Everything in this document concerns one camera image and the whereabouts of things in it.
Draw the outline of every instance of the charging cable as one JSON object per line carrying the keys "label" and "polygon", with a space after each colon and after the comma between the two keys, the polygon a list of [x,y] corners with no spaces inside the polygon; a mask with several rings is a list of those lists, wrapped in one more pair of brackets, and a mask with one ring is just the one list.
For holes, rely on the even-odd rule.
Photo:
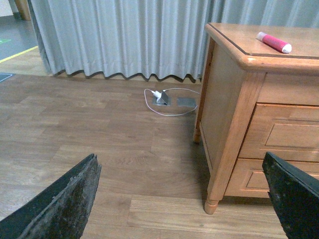
{"label": "charging cable", "polygon": [[[194,93],[196,93],[196,94],[199,94],[199,92],[196,92],[196,91],[193,91],[193,90],[190,90],[190,89],[186,89],[186,88],[169,88],[169,89],[163,90],[163,92],[169,91],[169,90],[186,90],[186,91],[192,91],[192,92],[194,92]],[[145,90],[144,90],[144,98],[145,98],[146,105],[148,106],[148,108],[149,108],[151,111],[153,111],[153,112],[155,112],[156,114],[159,114],[159,115],[161,115],[161,116],[183,116],[183,115],[188,114],[188,113],[194,111],[195,109],[197,109],[197,106],[196,106],[196,107],[193,108],[191,111],[187,111],[186,113],[177,114],[177,115],[164,115],[164,114],[162,114],[162,113],[160,113],[160,112],[157,112],[157,111],[153,110],[153,109],[149,106],[148,101],[147,101],[147,99],[146,99],[146,91],[150,91],[150,92],[153,93],[153,95],[157,98],[156,102],[158,102],[158,101],[160,100],[160,98],[161,98],[161,93],[158,92],[158,91],[152,91],[152,90],[150,90],[150,89],[145,89]]]}

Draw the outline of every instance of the dresser top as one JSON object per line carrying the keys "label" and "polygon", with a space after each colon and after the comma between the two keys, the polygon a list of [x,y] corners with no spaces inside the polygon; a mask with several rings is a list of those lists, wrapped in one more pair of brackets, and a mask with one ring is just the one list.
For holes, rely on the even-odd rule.
{"label": "dresser top", "polygon": [[[319,75],[319,29],[209,23],[208,34],[246,70]],[[280,53],[256,39],[262,31],[292,45]]]}

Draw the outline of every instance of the dresser drawer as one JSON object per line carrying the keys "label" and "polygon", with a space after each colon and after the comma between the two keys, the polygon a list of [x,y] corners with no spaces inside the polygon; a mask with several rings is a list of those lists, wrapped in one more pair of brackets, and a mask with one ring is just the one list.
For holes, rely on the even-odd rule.
{"label": "dresser drawer", "polygon": [[257,104],[239,158],[319,162],[319,107]]}
{"label": "dresser drawer", "polygon": [[319,106],[319,76],[267,73],[257,102]]}
{"label": "dresser drawer", "polygon": [[[288,162],[319,179],[319,163]],[[261,159],[238,158],[225,196],[268,198],[269,187],[262,164]]]}

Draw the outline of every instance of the yellow floor tape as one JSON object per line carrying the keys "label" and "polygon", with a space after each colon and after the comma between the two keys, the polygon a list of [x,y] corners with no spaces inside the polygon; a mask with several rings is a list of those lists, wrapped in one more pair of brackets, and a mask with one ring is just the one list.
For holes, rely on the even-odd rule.
{"label": "yellow floor tape", "polygon": [[25,51],[22,51],[22,52],[20,52],[20,53],[17,53],[17,54],[15,54],[15,55],[13,55],[13,56],[9,56],[9,57],[7,57],[7,58],[4,58],[3,60],[0,60],[0,63],[2,63],[2,62],[4,62],[4,61],[7,61],[7,60],[10,60],[10,59],[12,59],[12,58],[14,58],[14,57],[16,57],[16,56],[22,55],[22,54],[24,54],[24,53],[26,53],[26,52],[28,52],[28,51],[32,51],[32,50],[34,50],[34,49],[36,49],[36,48],[38,48],[38,46],[35,46],[35,47],[33,47],[33,48],[30,48],[30,49],[27,49],[27,50],[25,50]]}

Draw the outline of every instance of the gray floor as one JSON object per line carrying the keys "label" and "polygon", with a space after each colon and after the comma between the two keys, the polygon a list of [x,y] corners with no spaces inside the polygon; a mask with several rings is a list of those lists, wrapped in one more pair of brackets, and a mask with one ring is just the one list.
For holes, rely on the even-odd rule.
{"label": "gray floor", "polygon": [[37,45],[31,21],[0,17],[0,39],[11,41],[0,44],[0,60]]}

